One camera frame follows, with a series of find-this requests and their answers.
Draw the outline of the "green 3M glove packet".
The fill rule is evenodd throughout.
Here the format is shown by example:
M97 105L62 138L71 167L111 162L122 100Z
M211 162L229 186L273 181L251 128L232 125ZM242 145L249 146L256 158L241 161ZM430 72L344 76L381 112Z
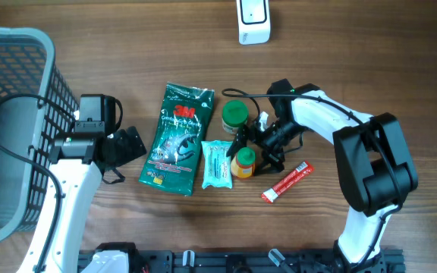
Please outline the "green 3M glove packet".
M193 194L193 182L214 106L213 89L168 83L139 182L169 193Z

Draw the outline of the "red snack packet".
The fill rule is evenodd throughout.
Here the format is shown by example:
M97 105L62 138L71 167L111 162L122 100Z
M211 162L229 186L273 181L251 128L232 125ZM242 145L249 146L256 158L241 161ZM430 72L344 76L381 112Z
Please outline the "red snack packet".
M264 191L261 198L265 202L272 204L280 195L310 175L314 170L315 168L308 161L302 162L276 185Z

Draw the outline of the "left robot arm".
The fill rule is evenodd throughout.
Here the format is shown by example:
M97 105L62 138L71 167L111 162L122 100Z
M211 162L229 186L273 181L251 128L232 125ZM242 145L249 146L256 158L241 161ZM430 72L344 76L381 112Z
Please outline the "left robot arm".
M83 95L71 116L74 128L52 144L45 170L52 185L20 272L76 272L86 218L104 173L146 154L137 129L121 128L118 99Z

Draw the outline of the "green lid small jar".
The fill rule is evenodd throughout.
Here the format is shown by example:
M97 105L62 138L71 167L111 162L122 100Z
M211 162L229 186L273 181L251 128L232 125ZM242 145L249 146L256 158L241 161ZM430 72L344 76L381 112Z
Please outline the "green lid small jar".
M236 134L249 117L247 106L239 100L231 100L222 108L222 127L225 132Z

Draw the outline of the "light green wipes pack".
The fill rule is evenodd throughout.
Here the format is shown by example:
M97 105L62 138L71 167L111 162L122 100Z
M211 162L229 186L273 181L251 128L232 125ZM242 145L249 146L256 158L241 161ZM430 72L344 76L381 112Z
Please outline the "light green wipes pack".
M213 140L202 141L204 162L204 174L202 188L228 188L233 187L231 177L231 157L227 151L231 147L231 141Z

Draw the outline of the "red sauce bottle green cap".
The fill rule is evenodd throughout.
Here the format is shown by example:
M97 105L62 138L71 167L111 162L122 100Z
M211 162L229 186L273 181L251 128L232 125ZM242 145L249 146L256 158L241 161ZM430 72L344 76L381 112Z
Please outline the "red sauce bottle green cap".
M249 147L243 147L231 161L231 173L234 177L246 179L253 176L256 165L256 153Z

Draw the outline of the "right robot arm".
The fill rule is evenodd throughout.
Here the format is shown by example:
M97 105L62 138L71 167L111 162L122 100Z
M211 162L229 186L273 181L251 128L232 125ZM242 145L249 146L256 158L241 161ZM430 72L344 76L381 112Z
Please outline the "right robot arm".
M352 110L330 99L318 86L272 83L265 97L275 111L270 126L257 118L239 128L227 154L237 155L248 142L262 150L256 173L284 169L285 146L311 130L335 150L338 180L349 205L347 220L332 249L304 249L287 259L271 249L269 260L284 272L403 272L400 249L382 249L390 217L418 186L418 175L398 119Z

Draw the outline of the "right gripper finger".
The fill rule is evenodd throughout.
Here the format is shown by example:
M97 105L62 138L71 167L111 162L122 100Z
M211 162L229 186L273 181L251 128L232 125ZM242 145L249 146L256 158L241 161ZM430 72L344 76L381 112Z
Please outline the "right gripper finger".
M226 156L233 157L240 149L247 146L249 140L249 127L247 125L241 126L235 134L234 140L229 147Z
M263 160L256 166L255 175L274 174L285 169L283 153L262 151L261 156Z

